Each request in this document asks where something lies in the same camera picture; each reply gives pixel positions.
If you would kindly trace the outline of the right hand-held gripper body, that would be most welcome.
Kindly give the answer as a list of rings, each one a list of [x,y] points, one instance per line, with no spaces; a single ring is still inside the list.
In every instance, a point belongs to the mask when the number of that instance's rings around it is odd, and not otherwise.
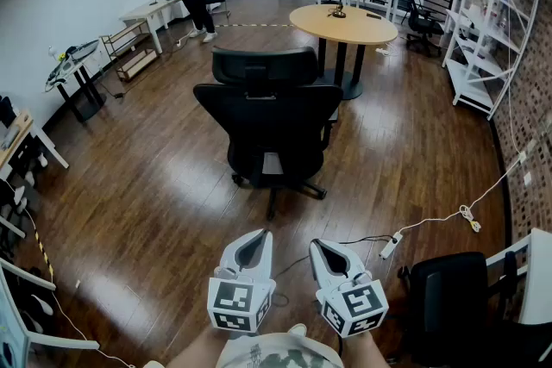
[[[379,280],[364,271],[333,287],[316,293],[321,316],[342,338],[349,338],[379,327],[389,304]]]

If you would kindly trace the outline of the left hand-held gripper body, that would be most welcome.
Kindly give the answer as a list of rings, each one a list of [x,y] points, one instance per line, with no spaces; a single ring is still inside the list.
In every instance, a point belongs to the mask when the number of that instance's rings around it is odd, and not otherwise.
[[[241,334],[256,334],[273,302],[276,282],[238,273],[234,279],[209,280],[207,312],[212,327]]]

